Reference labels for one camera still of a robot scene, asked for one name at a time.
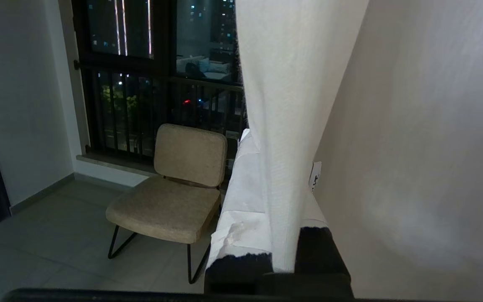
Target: white wall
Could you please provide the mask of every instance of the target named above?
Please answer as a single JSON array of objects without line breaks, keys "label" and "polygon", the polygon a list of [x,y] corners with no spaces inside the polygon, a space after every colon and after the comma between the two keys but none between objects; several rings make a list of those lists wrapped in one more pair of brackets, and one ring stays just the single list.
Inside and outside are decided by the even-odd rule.
[{"label": "white wall", "polygon": [[315,159],[357,297],[483,300],[483,1],[371,0]]},{"label": "white wall", "polygon": [[73,172],[42,0],[0,0],[0,170],[12,205]]},{"label": "white wall", "polygon": [[133,187],[147,177],[75,158],[76,155],[85,153],[85,145],[89,144],[89,138],[81,73],[73,67],[73,60],[79,61],[79,55],[75,43],[72,6],[70,0],[44,2],[73,170],[79,174]]}]

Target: baseboard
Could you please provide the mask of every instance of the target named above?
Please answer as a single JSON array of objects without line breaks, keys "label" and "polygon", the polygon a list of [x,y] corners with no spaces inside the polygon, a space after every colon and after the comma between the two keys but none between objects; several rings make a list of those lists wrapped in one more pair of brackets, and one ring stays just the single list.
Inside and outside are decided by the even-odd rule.
[{"label": "baseboard", "polygon": [[117,183],[114,183],[114,182],[109,182],[107,180],[101,180],[99,178],[95,178],[95,177],[92,177],[92,176],[79,174],[79,173],[74,173],[74,178],[75,178],[75,180],[80,180],[82,182],[88,182],[88,183],[91,183],[91,184],[96,184],[96,185],[99,185],[101,187],[107,187],[109,189],[114,189],[114,190],[117,190],[117,191],[128,191],[129,189],[132,188],[132,187],[129,187],[127,185],[117,184]]},{"label": "baseboard", "polygon": [[32,206],[34,203],[36,203],[40,199],[43,199],[44,197],[46,197],[46,196],[50,195],[51,193],[57,191],[58,189],[63,187],[65,184],[68,184],[69,182],[71,182],[74,179],[75,179],[75,176],[74,176],[74,173],[72,173],[72,174],[65,176],[62,179],[56,181],[54,184],[46,187],[45,189],[42,189],[41,191],[35,193],[31,197],[26,198],[21,203],[18,203],[18,204],[11,206],[10,212],[11,212],[12,216],[14,216],[15,214],[25,210],[26,208],[29,208],[30,206]]}]

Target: balcony railing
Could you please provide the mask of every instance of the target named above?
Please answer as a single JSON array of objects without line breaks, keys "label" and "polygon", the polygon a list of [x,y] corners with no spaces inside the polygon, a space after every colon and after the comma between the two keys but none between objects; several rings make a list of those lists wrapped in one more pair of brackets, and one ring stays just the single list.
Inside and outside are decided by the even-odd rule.
[{"label": "balcony railing", "polygon": [[224,134],[230,175],[245,128],[241,86],[75,64],[92,87],[85,91],[91,151],[152,163],[156,132],[168,122]]}]

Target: chair seat cushion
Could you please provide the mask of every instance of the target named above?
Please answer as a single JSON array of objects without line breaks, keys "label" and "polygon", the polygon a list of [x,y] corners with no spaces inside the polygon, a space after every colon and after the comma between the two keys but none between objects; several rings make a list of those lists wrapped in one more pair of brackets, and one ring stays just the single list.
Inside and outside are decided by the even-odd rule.
[{"label": "chair seat cushion", "polygon": [[181,243],[198,241],[219,207],[215,188],[150,177],[106,210],[107,220],[130,231]]}]

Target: floor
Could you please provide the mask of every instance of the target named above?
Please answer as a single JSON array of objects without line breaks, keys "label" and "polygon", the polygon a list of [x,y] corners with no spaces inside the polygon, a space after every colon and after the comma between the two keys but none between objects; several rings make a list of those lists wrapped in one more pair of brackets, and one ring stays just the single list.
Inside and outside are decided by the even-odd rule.
[{"label": "floor", "polygon": [[[125,291],[203,291],[187,282],[186,245],[138,235],[107,259],[114,225],[105,209],[123,191],[73,180],[0,223],[0,298],[19,287]],[[193,270],[209,243],[192,246]],[[130,232],[119,232],[117,244]]]}]

